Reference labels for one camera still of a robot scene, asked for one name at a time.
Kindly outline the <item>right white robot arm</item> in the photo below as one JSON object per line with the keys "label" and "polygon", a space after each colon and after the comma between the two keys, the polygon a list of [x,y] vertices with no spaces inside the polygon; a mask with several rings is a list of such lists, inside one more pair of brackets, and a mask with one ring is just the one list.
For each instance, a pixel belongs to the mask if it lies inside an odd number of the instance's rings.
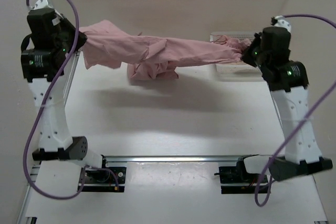
{"label": "right white robot arm", "polygon": [[283,27],[266,27],[243,53],[242,61],[260,70],[278,109],[285,138],[285,154],[271,160],[267,171],[278,182],[333,168],[317,145],[308,106],[305,66],[289,59],[291,33]]}

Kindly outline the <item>pink trousers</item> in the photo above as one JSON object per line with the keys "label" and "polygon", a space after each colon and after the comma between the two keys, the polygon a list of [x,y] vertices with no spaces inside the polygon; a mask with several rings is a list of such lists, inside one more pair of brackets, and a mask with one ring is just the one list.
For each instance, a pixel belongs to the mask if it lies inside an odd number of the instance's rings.
{"label": "pink trousers", "polygon": [[134,36],[108,20],[79,29],[87,69],[101,65],[118,69],[126,63],[129,79],[178,79],[177,67],[229,63],[233,50],[212,42],[157,36]]}

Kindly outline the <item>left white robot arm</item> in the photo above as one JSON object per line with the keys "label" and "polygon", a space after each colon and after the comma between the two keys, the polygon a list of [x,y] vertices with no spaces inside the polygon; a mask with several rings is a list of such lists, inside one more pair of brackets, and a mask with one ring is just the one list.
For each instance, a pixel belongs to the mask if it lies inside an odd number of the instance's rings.
{"label": "left white robot arm", "polygon": [[70,134],[65,104],[78,61],[78,49],[86,42],[80,34],[74,42],[75,27],[53,8],[30,10],[27,21],[31,29],[22,44],[21,64],[38,111],[35,131],[39,134],[35,161],[71,161],[90,166],[92,176],[105,182],[110,169],[104,166],[102,155],[89,149],[84,136]]}

